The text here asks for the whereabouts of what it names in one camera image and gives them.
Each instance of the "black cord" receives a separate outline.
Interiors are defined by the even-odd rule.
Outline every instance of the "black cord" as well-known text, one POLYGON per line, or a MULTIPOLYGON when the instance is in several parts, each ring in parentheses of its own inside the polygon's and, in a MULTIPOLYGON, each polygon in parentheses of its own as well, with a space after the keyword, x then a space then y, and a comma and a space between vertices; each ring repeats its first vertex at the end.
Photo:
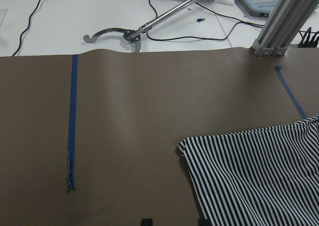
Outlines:
MULTIPOLYGON (((250 26, 253 26, 253 27, 257 27, 257 28, 262 28, 264 25, 262 24, 257 24, 257 23, 251 23, 251 22, 246 22, 246 21, 243 21, 241 19, 238 19, 238 18, 235 18, 235 17, 231 17, 231 16, 226 16, 226 15, 223 15, 223 14, 219 14, 217 12, 214 12, 208 8, 206 8, 205 6, 199 4, 199 3, 195 3, 197 5, 199 5, 200 7, 216 14, 216 15, 219 15, 219 16, 222 16, 222 17, 226 17, 226 18, 231 18, 231 19, 235 19, 239 22, 235 23, 234 26, 232 27, 232 29, 230 30, 230 32, 227 34, 227 36, 225 38, 204 38, 204 37, 195 37, 195 36, 183 36, 183 37, 176 37, 176 38, 166 38, 166 39, 156 39, 156 38, 152 38, 149 36, 149 33, 147 32, 146 35, 147 37, 150 39, 150 40, 153 40, 153 41, 170 41, 170 40, 177 40, 177 39, 183 39, 183 38, 195 38, 195 39, 200 39, 200 40, 215 40, 215 41, 224 41, 226 40, 229 35, 231 34, 231 32, 234 30, 234 28, 238 25, 238 24, 246 24, 246 25, 250 25, 250 26)), ((151 0, 149 0, 149 5, 151 6, 151 8, 153 9, 153 11, 155 12, 156 14, 156 17, 158 16, 158 13, 156 11, 156 9, 154 8, 154 6, 152 5, 151 3, 151 0)))
POLYGON ((19 47, 18 49, 12 54, 12 56, 15 56, 17 54, 17 52, 19 52, 20 48, 21 48, 21 45, 22 45, 22 36, 24 35, 25 32, 27 32, 30 28, 30 25, 31 25, 31 18, 33 16, 33 14, 36 12, 36 10, 38 9, 39 5, 40 5, 40 2, 41 0, 38 1, 38 4, 36 5, 34 11, 32 12, 32 14, 29 16, 29 24, 28 24, 28 27, 21 33, 20 35, 20 43, 19 43, 19 47))

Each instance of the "blue painter's tape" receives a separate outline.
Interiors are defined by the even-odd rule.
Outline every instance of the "blue painter's tape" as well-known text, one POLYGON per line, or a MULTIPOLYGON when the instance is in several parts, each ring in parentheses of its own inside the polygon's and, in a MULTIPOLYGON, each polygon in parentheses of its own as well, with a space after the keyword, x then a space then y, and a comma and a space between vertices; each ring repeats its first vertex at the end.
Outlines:
POLYGON ((288 93, 291 101, 294 103, 297 111, 299 112, 300 116, 303 118, 303 119, 306 119, 307 116, 306 114, 304 113, 303 109, 301 108, 301 106, 299 105, 297 99, 295 98, 293 92, 290 90, 288 84, 286 83, 286 80, 284 79, 283 75, 281 74, 281 71, 280 71, 281 67, 275 67, 275 70, 276 70, 276 73, 278 75, 278 78, 280 80, 280 82, 282 83, 282 85, 284 86, 286 92, 288 93))
POLYGON ((68 189, 74 188, 74 156, 75 156, 75 122, 76 122, 76 96, 78 76, 78 55, 72 55, 71 94, 68 135, 68 189))

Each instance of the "white table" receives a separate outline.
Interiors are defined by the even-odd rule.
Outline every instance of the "white table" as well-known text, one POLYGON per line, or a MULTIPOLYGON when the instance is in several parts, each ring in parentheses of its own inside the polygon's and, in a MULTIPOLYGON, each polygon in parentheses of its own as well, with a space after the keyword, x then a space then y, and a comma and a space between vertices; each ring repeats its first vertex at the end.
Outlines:
MULTIPOLYGON (((19 36, 27 27, 28 17, 38 0, 0 0, 0 9, 9 9, 9 15, 0 35, 0 56, 11 56, 19 44, 19 36)), ((158 13, 179 4, 183 0, 152 0, 158 13)), ((201 4, 216 12, 234 16, 256 23, 265 23, 267 19, 244 17, 244 12, 236 5, 224 5, 212 0, 201 0, 201 4)), ((149 32, 154 38, 170 38, 193 35, 223 38, 233 24, 232 20, 214 14, 193 4, 171 19, 158 25, 149 32)), ((131 52, 130 45, 120 34, 109 33, 100 37, 94 44, 83 41, 83 35, 90 36, 102 29, 120 27, 137 29, 152 20, 155 14, 148 0, 42 0, 38 11, 32 18, 31 28, 24 35, 18 55, 54 55, 78 54, 93 49, 111 49, 131 52)), ((303 30, 309 26, 315 28, 319 23, 319 11, 316 10, 303 30)), ((209 41, 183 39, 170 42, 155 42, 142 36, 142 52, 211 50, 230 47, 250 47, 260 30, 238 25, 228 40, 209 41)), ((293 43, 300 41, 297 36, 293 43)))

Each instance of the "silver pole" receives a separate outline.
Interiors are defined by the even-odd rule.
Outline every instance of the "silver pole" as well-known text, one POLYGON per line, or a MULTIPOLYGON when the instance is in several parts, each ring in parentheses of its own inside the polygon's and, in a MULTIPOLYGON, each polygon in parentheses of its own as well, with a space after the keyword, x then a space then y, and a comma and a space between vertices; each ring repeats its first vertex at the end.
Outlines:
POLYGON ((197 0, 186 0, 183 3, 175 6, 174 8, 170 9, 169 11, 163 13, 159 17, 153 19, 152 21, 144 24, 143 26, 139 27, 137 31, 132 33, 129 38, 135 38, 139 34, 146 33, 147 31, 151 30, 156 25, 162 23, 163 21, 167 20, 168 18, 172 17, 173 15, 177 14, 181 10, 185 9, 186 7, 190 6, 192 3, 196 2, 197 0))

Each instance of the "clear plastic object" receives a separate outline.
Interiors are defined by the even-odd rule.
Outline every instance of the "clear plastic object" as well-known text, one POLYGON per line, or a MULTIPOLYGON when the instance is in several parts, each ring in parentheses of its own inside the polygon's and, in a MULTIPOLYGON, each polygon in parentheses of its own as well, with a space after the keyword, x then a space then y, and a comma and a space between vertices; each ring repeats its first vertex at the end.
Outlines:
POLYGON ((0 36, 1 36, 2 30, 4 29, 5 22, 7 20, 8 15, 9 15, 9 9, 0 9, 0 36))

